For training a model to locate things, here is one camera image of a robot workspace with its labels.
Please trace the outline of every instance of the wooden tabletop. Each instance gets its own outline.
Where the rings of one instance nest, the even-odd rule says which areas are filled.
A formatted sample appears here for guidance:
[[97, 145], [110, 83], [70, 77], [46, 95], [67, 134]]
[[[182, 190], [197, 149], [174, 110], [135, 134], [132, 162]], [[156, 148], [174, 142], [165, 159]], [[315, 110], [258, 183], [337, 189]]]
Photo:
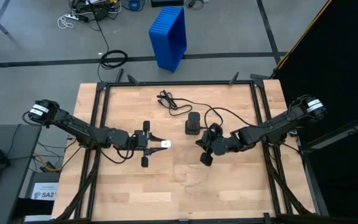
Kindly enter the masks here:
[[[95, 83], [81, 84], [74, 116], [90, 122], [95, 89]], [[142, 129], [143, 121], [149, 120], [153, 135], [171, 140], [172, 147], [150, 156], [148, 168], [140, 166], [142, 152], [135, 152], [132, 159], [121, 165], [113, 164], [102, 156], [92, 220], [255, 218], [262, 217], [264, 212], [274, 216], [261, 144], [246, 152], [214, 156], [212, 166], [205, 167], [199, 162], [203, 150], [195, 144], [201, 134], [186, 135], [187, 114], [170, 116], [168, 109], [158, 104], [156, 95], [162, 90], [171, 92], [174, 98], [227, 108], [246, 121], [257, 124], [249, 85], [111, 88], [107, 127], [123, 129], [132, 134], [134, 130]], [[278, 80], [266, 80], [265, 90], [272, 116], [287, 110]], [[261, 113], [264, 114], [259, 90], [257, 92]], [[103, 100], [100, 100], [97, 125], [102, 103]], [[177, 104], [181, 106], [187, 103], [178, 101]], [[193, 111], [199, 112], [202, 118], [207, 109], [206, 106], [193, 105]], [[226, 137], [230, 131], [246, 126], [225, 111], [219, 113], [224, 119], [222, 128]], [[216, 115], [208, 113], [208, 124], [218, 121]], [[287, 138], [287, 144], [297, 147], [295, 139], [290, 137]], [[76, 146], [67, 149], [65, 161], [76, 149]], [[80, 151], [62, 171], [53, 217], [59, 216], [76, 194], [84, 151]], [[114, 149], [103, 151], [113, 159], [120, 160]], [[299, 155], [286, 146], [281, 146], [281, 152], [289, 188], [307, 209], [314, 211]], [[279, 186], [277, 189], [282, 211], [285, 211], [282, 192]], [[87, 201], [88, 192], [83, 201], [83, 217]]]

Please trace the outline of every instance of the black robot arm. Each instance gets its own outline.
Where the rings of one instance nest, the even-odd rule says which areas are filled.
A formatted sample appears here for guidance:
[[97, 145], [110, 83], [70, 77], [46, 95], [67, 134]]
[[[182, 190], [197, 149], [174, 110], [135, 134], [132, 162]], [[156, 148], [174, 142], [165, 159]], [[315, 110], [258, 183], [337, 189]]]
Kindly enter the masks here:
[[[137, 130], [132, 136], [127, 131], [116, 128], [97, 128], [60, 109], [57, 102], [39, 100], [28, 112], [31, 121], [49, 128], [54, 125], [77, 138], [83, 147], [92, 149], [110, 148], [119, 150], [143, 151], [142, 167], [148, 166], [148, 159], [152, 153], [167, 149], [170, 141], [157, 138], [150, 133], [150, 122], [144, 121], [143, 130]], [[148, 148], [148, 141], [159, 141], [161, 147]]]
[[297, 98], [286, 112], [258, 126], [252, 125], [232, 131], [228, 138], [223, 137], [222, 128], [214, 123], [203, 133], [203, 137], [196, 141], [196, 144], [205, 150], [201, 161], [210, 166], [212, 153], [221, 156], [227, 152], [242, 152], [255, 147], [262, 138], [270, 144], [280, 145], [285, 141], [287, 132], [317, 122], [325, 113], [326, 108], [319, 99], [305, 95]]

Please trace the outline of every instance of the gray floor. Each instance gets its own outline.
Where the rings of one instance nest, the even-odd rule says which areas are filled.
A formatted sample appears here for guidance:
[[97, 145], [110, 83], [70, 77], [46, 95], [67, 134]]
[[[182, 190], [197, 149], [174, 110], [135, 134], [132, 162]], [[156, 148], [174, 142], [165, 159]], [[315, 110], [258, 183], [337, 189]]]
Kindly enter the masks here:
[[[0, 0], [0, 9], [4, 0]], [[290, 50], [326, 0], [262, 0], [280, 52]], [[111, 49], [130, 57], [153, 56], [148, 29], [161, 8], [149, 1], [142, 12], [122, 10], [115, 21], [101, 22]], [[1, 24], [11, 33], [0, 32], [0, 62], [73, 60], [99, 58], [106, 46], [94, 22], [71, 21], [75, 28], [61, 30], [57, 18], [69, 11], [66, 0], [11, 0]], [[272, 52], [256, 0], [209, 0], [200, 11], [185, 9], [188, 48], [186, 54]], [[182, 60], [175, 73], [155, 62], [130, 62], [126, 73], [143, 81], [228, 80], [237, 71], [270, 75], [273, 57], [206, 58]], [[97, 64], [0, 68], [0, 124], [21, 123], [21, 115], [34, 100], [48, 98], [72, 112], [80, 83], [97, 82]], [[117, 70], [105, 71], [113, 80]], [[43, 130], [40, 141], [65, 145], [66, 134], [57, 128]], [[41, 147], [37, 151], [48, 154]]]

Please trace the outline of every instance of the white label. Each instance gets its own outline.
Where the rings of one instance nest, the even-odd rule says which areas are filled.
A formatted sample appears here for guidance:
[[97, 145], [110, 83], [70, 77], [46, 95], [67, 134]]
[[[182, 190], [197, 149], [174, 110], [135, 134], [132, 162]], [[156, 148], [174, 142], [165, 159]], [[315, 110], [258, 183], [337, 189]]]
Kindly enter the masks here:
[[31, 110], [30, 110], [30, 113], [35, 113], [35, 114], [37, 114], [37, 115], [39, 115], [39, 116], [42, 116], [42, 112], [39, 111], [39, 110], [36, 110], [36, 109], [31, 109]]
[[166, 140], [166, 141], [161, 141], [161, 147], [171, 147], [171, 141]]
[[323, 106], [322, 103], [318, 103], [318, 104], [316, 104], [316, 105], [314, 105], [314, 106], [309, 107], [309, 108], [307, 109], [307, 111], [308, 111], [308, 112], [314, 111], [315, 109], [320, 108], [320, 107], [322, 107], [322, 106]]
[[[58, 183], [35, 183], [32, 190], [31, 199], [34, 200], [55, 200]], [[26, 222], [47, 221], [51, 215], [31, 215], [26, 216]]]
[[320, 100], [319, 100], [319, 99], [313, 100], [313, 101], [309, 102], [309, 103], [308, 103], [308, 106], [313, 106], [313, 105], [315, 105], [315, 104], [317, 104], [317, 103], [320, 103]]
[[40, 110], [40, 111], [43, 111], [43, 112], [45, 112], [45, 113], [48, 113], [48, 112], [49, 112], [48, 109], [46, 109], [46, 108], [44, 108], [43, 106], [40, 106], [40, 105], [34, 105], [33, 108], [38, 109], [38, 110]]

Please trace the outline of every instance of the black metal frame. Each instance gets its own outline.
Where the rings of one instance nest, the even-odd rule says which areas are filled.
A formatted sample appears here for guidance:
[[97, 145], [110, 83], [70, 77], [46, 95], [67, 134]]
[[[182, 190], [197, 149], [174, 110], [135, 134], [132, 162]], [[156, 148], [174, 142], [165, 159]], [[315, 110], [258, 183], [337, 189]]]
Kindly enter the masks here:
[[[256, 94], [256, 89], [255, 89], [256, 86], [260, 87], [260, 92], [262, 95], [262, 101], [264, 104], [266, 117], [267, 117], [267, 119], [270, 119], [271, 114], [270, 114], [269, 104], [267, 101], [266, 92], [265, 92], [263, 83], [261, 86], [261, 82], [255, 82], [253, 80], [239, 80], [239, 81], [235, 82], [235, 85], [246, 85], [246, 84], [250, 85], [252, 101], [254, 103], [257, 122], [259, 124], [262, 123], [262, 116], [260, 114], [259, 102], [257, 99], [257, 94]], [[228, 85], [228, 81], [224, 80], [224, 81], [198, 81], [198, 82], [140, 82], [140, 86], [163, 86], [163, 85], [165, 85], [165, 86], [167, 86], [167, 85]], [[109, 92], [110, 92], [110, 89], [115, 86], [134, 86], [134, 84], [133, 83], [119, 83], [119, 82], [98, 83], [96, 86], [94, 105], [93, 105], [93, 110], [92, 110], [92, 115], [91, 115], [91, 124], [92, 125], [94, 125], [96, 122], [96, 115], [98, 113], [98, 105], [99, 105], [100, 94], [101, 94], [102, 90], [105, 90], [105, 94], [104, 94], [104, 101], [103, 101], [103, 107], [102, 107], [102, 113], [101, 113], [100, 127], [103, 127], [105, 125], [107, 108], [108, 108], [108, 103], [109, 103]], [[273, 149], [273, 153], [275, 154], [275, 162], [278, 167], [278, 171], [276, 171], [273, 168], [273, 164], [270, 159], [269, 144], [265, 141], [262, 141], [262, 148], [263, 148], [263, 152], [264, 152], [264, 159], [265, 159], [265, 163], [266, 163], [266, 167], [267, 167], [269, 187], [270, 187], [270, 192], [272, 195], [272, 203], [273, 203], [273, 208], [274, 208], [276, 217], [278, 217], [278, 215], [282, 215], [282, 213], [280, 211], [280, 204], [278, 202], [278, 195], [277, 195], [277, 189], [275, 186], [275, 181], [283, 189], [285, 206], [286, 206], [286, 210], [288, 213], [287, 216], [285, 216], [284, 218], [286, 218], [287, 220], [292, 220], [292, 219], [304, 217], [301, 215], [292, 215], [292, 207], [291, 207], [290, 201], [292, 201], [292, 202], [296, 201], [296, 197], [292, 194], [291, 190], [286, 185], [285, 175], [284, 175], [284, 171], [283, 171], [283, 167], [282, 167], [279, 148], [276, 147]], [[83, 163], [83, 168], [82, 168], [82, 172], [81, 172], [80, 185], [82, 185], [82, 183], [85, 181], [86, 174], [88, 171], [88, 166], [89, 166], [89, 158], [90, 158], [90, 150], [87, 149], [85, 152], [84, 163]], [[96, 159], [96, 158], [100, 158], [100, 157], [95, 156], [95, 161], [94, 161], [99, 164], [99, 159]], [[86, 211], [87, 219], [91, 219], [91, 217], [92, 217], [95, 193], [96, 193], [96, 179], [94, 179], [94, 181], [92, 182], [90, 192], [89, 192], [88, 207], [87, 207], [87, 211]], [[76, 207], [75, 218], [79, 218], [81, 216], [80, 215], [81, 214], [81, 206], [82, 206], [82, 201]], [[321, 218], [330, 219], [330, 217], [319, 217], [319, 218], [320, 218], [319, 221], [321, 221]], [[263, 218], [233, 218], [233, 219], [213, 219], [213, 220], [158, 220], [158, 221], [151, 221], [151, 223], [212, 223], [212, 222], [272, 223], [275, 220], [279, 221], [279, 218], [276, 218], [276, 219], [270, 218], [268, 213], [264, 213]], [[147, 223], [147, 222], [146, 221], [131, 221], [131, 222], [111, 221], [111, 222], [92, 222], [92, 223]]]

